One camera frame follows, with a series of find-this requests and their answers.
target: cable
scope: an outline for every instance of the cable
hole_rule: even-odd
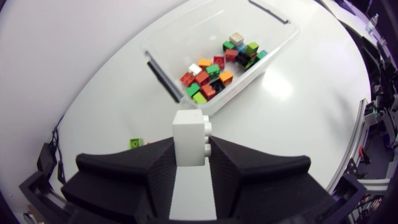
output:
[[[63,163],[62,163],[62,153],[59,145],[59,135],[58,135],[58,126],[61,123],[61,120],[63,119],[65,115],[62,115],[60,120],[58,121],[57,125],[55,126],[54,130],[52,131],[52,138],[50,141],[50,150],[55,153],[55,151],[58,150],[58,155],[60,157],[60,160],[58,161],[58,180],[62,184],[66,183],[65,180],[65,172],[63,171]]]
[[[366,205],[369,202],[374,202],[375,200],[378,200],[380,198],[381,198],[380,196],[374,197],[371,200],[368,200],[367,202],[364,202],[364,203],[361,203],[361,204],[357,205],[353,210],[356,210],[357,208],[362,207],[363,205]]]

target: bottle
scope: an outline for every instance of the bottle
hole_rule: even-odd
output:
[[[368,22],[368,24],[366,25],[366,31],[368,32],[368,34],[371,34],[377,24],[377,19],[379,18],[379,15],[376,13],[376,15],[374,15],[371,20]]]

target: green toy brick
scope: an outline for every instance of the green toy brick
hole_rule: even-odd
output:
[[[258,61],[260,61],[263,57],[265,57],[266,55],[267,55],[268,53],[265,51],[265,50],[263,50],[263,51],[261,51],[260,53],[258,53],[257,55],[256,55],[256,57],[254,58],[254,63],[257,63]]]
[[[220,74],[220,67],[218,65],[212,65],[206,68],[207,74],[209,74],[210,78],[217,78]]]
[[[206,98],[200,92],[198,92],[193,96],[193,101],[197,104],[202,104],[207,102]]]
[[[234,49],[235,45],[232,44],[231,42],[224,42],[223,43],[223,50],[225,51],[226,49]]]
[[[143,140],[141,138],[130,139],[130,149],[142,146]]]
[[[254,53],[257,52],[259,45],[256,42],[251,42],[246,47],[246,51],[244,52],[247,56],[252,56]]]
[[[190,87],[187,88],[187,94],[192,97],[195,93],[199,92],[200,86],[197,83],[192,83]]]
[[[253,65],[254,59],[250,60],[249,63],[244,67],[246,70],[251,68]]]

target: red toy brick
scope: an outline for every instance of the red toy brick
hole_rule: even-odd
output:
[[[214,90],[211,85],[206,84],[200,88],[201,93],[203,96],[209,101],[216,95],[216,90]]]
[[[201,71],[198,75],[195,76],[195,81],[199,85],[205,85],[210,82],[209,74],[205,71]]]
[[[195,77],[194,77],[191,73],[189,73],[189,72],[185,73],[185,74],[180,78],[180,81],[181,81],[182,84],[184,84],[186,87],[189,87],[189,86],[193,83],[194,80],[195,80]]]
[[[236,56],[238,55],[237,50],[226,49],[225,50],[225,60],[227,62],[235,61]]]
[[[222,70],[225,67],[225,58],[223,56],[214,56],[213,64],[218,65],[219,68]]]
[[[252,56],[250,56],[251,59],[255,58],[257,53],[254,53]]]

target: clear plastic bin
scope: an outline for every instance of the clear plastic bin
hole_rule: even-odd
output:
[[[186,94],[181,76],[200,58],[224,55],[223,42],[235,32],[244,37],[245,44],[257,42],[258,52],[265,50],[268,54],[248,70],[238,63],[226,62],[225,70],[234,75],[232,83],[207,103],[196,104]],[[212,0],[146,37],[143,48],[150,67],[177,102],[212,115],[263,74],[298,32],[299,28],[286,16],[262,1]]]

